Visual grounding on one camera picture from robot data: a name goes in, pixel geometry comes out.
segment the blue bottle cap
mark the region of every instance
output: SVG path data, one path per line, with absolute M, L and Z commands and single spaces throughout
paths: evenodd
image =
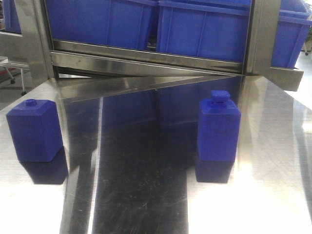
M 212 90 L 211 95 L 214 102 L 223 103 L 230 99 L 230 94 L 226 90 Z
M 26 106 L 36 106 L 37 105 L 37 101 L 35 99 L 28 99 L 25 101 L 25 105 Z

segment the stainless steel surface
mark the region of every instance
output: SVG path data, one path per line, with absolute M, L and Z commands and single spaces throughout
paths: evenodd
M 249 23 L 244 74 L 262 75 L 280 88 L 296 91 L 303 72 L 271 67 L 281 0 L 253 0 Z
M 296 68 L 271 67 L 266 74 L 268 79 L 281 89 L 297 91 L 303 76 L 303 71 Z
M 204 77 L 130 77 L 130 78 L 84 78 L 57 80 L 59 95 L 70 101 L 81 101 L 132 92 L 160 89 L 204 81 L 226 79 L 226 76 Z
M 2 60 L 0 62 L 0 66 L 2 67 L 13 67 L 13 68 L 20 68 L 20 69 L 29 69 L 27 63 L 9 61 L 8 59 Z
M 311 110 L 246 77 L 229 182 L 197 183 L 196 123 L 109 124 L 110 101 L 132 95 L 118 94 L 151 89 L 131 79 L 49 80 L 0 111 L 1 233 L 312 232 Z M 111 91 L 92 99 L 98 86 Z M 5 114 L 27 98 L 57 102 L 65 150 L 51 163 L 17 161 Z
M 22 42 L 27 51 L 33 84 L 38 86 L 55 77 L 49 56 L 50 46 L 45 33 L 44 8 L 40 0 L 15 0 L 22 32 Z
M 71 41 L 54 40 L 54 48 L 59 51 L 82 53 L 87 55 L 105 56 L 117 59 L 129 59 L 172 66 L 221 71 L 242 74 L 242 64 L 206 58 L 194 58 L 156 52 L 137 51 L 100 45 L 90 45 Z
M 27 64 L 26 50 L 20 34 L 0 32 L 0 55 L 8 57 L 10 62 Z
M 51 52 L 54 66 L 74 68 L 84 71 L 115 74 L 132 77 L 174 77 L 174 76 L 204 76 L 207 74 L 232 75 L 230 73 L 207 71 L 192 68 L 174 67 L 140 61 L 131 61 L 103 56 L 82 55 L 70 52 Z
M 246 49 L 246 74 L 260 75 L 271 67 L 281 0 L 253 0 Z

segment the blue plastic bottle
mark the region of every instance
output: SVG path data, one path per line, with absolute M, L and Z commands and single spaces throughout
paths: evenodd
M 63 146 L 55 102 L 29 99 L 6 115 L 19 161 L 49 162 Z
M 200 160 L 235 161 L 240 111 L 229 92 L 213 90 L 200 102 L 197 146 Z

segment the stainless steel frame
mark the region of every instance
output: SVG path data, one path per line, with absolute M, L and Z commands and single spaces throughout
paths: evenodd
M 265 75 L 285 90 L 296 90 L 303 72 L 298 69 L 272 68 L 271 57 L 281 0 L 253 0 L 248 44 L 244 64 L 134 51 L 108 46 L 54 40 L 45 0 L 15 0 L 21 35 L 0 32 L 0 48 L 8 61 L 28 61 L 34 84 L 58 77 L 57 67 L 83 70 L 86 74 L 128 76 L 193 76 L 199 73 Z

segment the blue storage bin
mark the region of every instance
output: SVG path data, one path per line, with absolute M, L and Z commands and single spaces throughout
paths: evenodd
M 53 38 L 146 49 L 152 0 L 46 0 Z
M 19 161 L 49 162 L 63 146 L 56 103 L 29 99 L 6 115 Z
M 205 4 L 214 7 L 227 7 L 231 9 L 249 10 L 251 0 L 168 0 L 176 2 L 184 2 L 191 4 Z M 299 19 L 307 19 L 311 15 L 310 7 L 304 0 L 282 0 L 281 16 L 295 17 Z
M 311 9 L 303 0 L 282 0 L 279 15 L 307 19 L 311 15 Z
M 19 18 L 16 12 L 14 0 L 3 0 L 2 6 L 5 20 L 5 30 L 9 33 L 21 34 Z
M 311 20 L 279 17 L 272 66 L 294 68 L 311 25 Z
M 157 51 L 243 62 L 249 11 L 173 1 L 159 5 Z M 311 25 L 280 16 L 272 66 L 294 68 Z
M 157 51 L 243 62 L 249 12 L 159 1 Z

